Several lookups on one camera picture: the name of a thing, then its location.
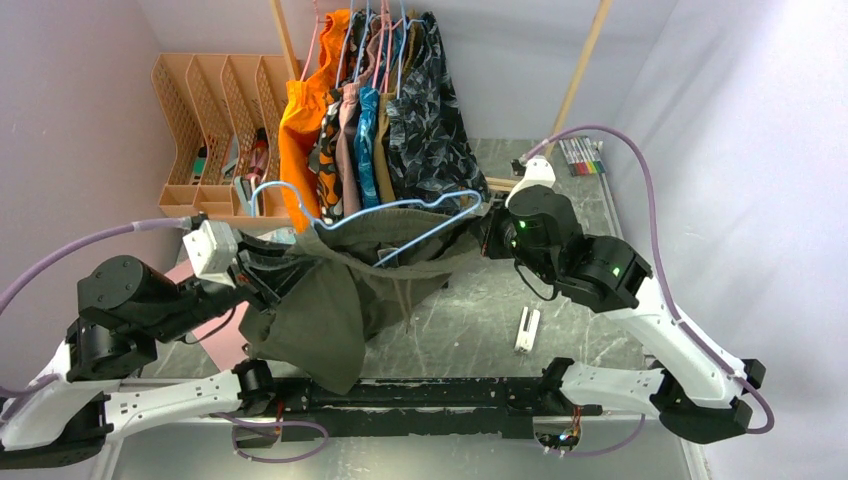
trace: black cable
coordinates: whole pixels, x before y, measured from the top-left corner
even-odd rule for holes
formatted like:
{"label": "black cable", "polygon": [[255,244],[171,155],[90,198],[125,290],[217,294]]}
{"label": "black cable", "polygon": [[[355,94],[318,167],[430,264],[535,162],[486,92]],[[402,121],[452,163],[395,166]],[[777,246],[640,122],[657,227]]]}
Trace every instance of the black cable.
{"label": "black cable", "polygon": [[533,288],[533,285],[530,285],[530,282],[528,282],[526,278],[524,278],[524,274],[521,273],[521,270],[518,268],[518,262],[517,261],[515,263],[513,263],[512,266],[515,267],[515,271],[518,273],[518,276],[521,277],[521,281],[524,282],[524,285],[527,285],[527,288],[529,288],[530,291],[535,293],[537,297],[541,298],[542,300],[544,300],[546,302],[550,302],[551,300],[556,298],[557,293],[559,293],[559,291],[556,289],[556,285],[554,285],[554,291],[553,291],[553,293],[551,293],[551,298],[545,298],[542,295],[540,295],[539,292],[537,292],[535,288]]}
{"label": "black cable", "polygon": [[224,328],[226,328],[226,326],[229,325],[230,322],[233,321],[233,318],[235,318],[235,316],[236,316],[236,309],[234,307],[232,310],[230,310],[230,314],[227,316],[227,319],[224,320],[220,325],[215,327],[211,332],[207,333],[206,335],[204,335],[203,337],[199,338],[198,340],[196,340],[194,342],[187,342],[185,340],[185,337],[183,337],[183,343],[185,343],[186,345],[197,345],[198,343],[200,343],[204,340],[208,340],[208,339],[212,338],[213,335],[215,335],[216,333],[218,333],[221,330],[223,330]]}

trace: wooden pole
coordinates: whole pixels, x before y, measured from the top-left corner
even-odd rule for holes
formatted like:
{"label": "wooden pole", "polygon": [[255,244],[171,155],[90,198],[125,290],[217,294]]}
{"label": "wooden pole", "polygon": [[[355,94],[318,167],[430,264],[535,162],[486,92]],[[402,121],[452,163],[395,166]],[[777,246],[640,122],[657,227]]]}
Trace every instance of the wooden pole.
{"label": "wooden pole", "polygon": [[[592,20],[592,27],[589,29],[589,36],[586,37],[586,42],[583,44],[583,51],[580,52],[580,58],[577,60],[577,68],[571,76],[571,83],[568,85],[568,91],[565,94],[565,99],[562,101],[562,108],[559,110],[559,115],[557,115],[551,135],[561,131],[565,126],[565,120],[568,118],[569,110],[571,110],[571,104],[574,103],[574,97],[577,96],[577,88],[580,86],[580,81],[586,72],[586,66],[589,64],[589,58],[592,56],[592,50],[595,49],[595,44],[598,43],[601,28],[604,26],[611,6],[612,0],[601,0],[601,3],[598,5],[598,11],[595,12],[595,19]],[[550,158],[554,145],[554,143],[548,145],[548,148],[545,150],[546,157]]]}
{"label": "wooden pole", "polygon": [[277,22],[277,35],[280,37],[280,45],[283,47],[283,55],[286,58],[286,73],[289,75],[289,80],[297,80],[300,78],[300,63],[294,55],[294,49],[291,46],[291,37],[289,36],[289,27],[286,24],[286,16],[283,14],[283,6],[280,0],[269,0],[271,2],[271,11],[274,14],[274,20]]}

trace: wall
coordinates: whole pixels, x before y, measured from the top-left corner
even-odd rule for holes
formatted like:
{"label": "wall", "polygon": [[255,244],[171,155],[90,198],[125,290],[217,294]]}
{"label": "wall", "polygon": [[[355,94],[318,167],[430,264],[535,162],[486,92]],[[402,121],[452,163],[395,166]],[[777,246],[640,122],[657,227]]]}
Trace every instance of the wall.
{"label": "wall", "polygon": [[[0,11],[5,288],[71,240],[161,216],[174,145],[150,84],[159,46],[138,5],[17,1]],[[132,254],[163,268],[176,246],[171,232],[130,235],[36,279],[0,318],[0,382],[20,388],[50,360],[76,318],[77,280],[101,261]]]}
{"label": "wall", "polygon": [[[681,0],[617,121],[652,167],[677,302],[769,369],[777,426],[707,448],[717,480],[848,471],[846,38],[840,0]],[[625,236],[649,252],[641,172],[608,145]]]}
{"label": "wall", "polygon": [[[279,53],[268,0],[138,0],[166,51]],[[439,20],[472,138],[542,138],[550,133],[597,0],[415,0]],[[583,79],[569,123],[610,123],[677,0],[617,0]],[[378,7],[380,2],[371,2]],[[390,2],[399,12],[399,2]],[[305,59],[314,13],[282,0],[292,44]],[[322,13],[349,8],[319,0]],[[356,0],[355,8],[363,8]]]}

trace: wooden organizer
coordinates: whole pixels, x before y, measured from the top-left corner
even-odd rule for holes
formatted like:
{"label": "wooden organizer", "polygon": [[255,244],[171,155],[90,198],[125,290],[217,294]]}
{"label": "wooden organizer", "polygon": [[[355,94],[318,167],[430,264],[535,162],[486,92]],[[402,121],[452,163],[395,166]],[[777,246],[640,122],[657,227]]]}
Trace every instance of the wooden organizer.
{"label": "wooden organizer", "polygon": [[[169,217],[205,212],[237,228],[290,226],[279,189],[263,191],[266,211],[251,217],[235,187],[224,185],[221,168],[235,134],[239,160],[235,175],[247,171],[256,130],[265,127],[270,161],[267,180],[280,178],[277,135],[286,105],[287,60],[278,55],[194,55],[163,53],[151,79],[174,137],[176,158],[159,198]],[[199,185],[191,185],[197,151],[207,147]]]}

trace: orange garment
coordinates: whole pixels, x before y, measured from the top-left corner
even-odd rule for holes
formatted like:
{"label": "orange garment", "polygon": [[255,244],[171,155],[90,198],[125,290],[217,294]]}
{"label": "orange garment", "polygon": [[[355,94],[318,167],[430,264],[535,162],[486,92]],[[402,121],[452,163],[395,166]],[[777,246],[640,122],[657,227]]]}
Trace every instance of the orange garment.
{"label": "orange garment", "polygon": [[[317,176],[309,170],[309,153],[315,147],[321,121],[327,112],[324,94],[336,84],[339,58],[349,24],[350,10],[327,14],[321,32],[318,70],[305,82],[286,82],[288,105],[280,121],[279,135],[280,180],[297,188],[303,208],[314,218],[321,218],[321,210],[318,207]],[[295,230],[302,232],[309,228],[309,219],[300,211],[297,195],[284,188],[283,202]]]}

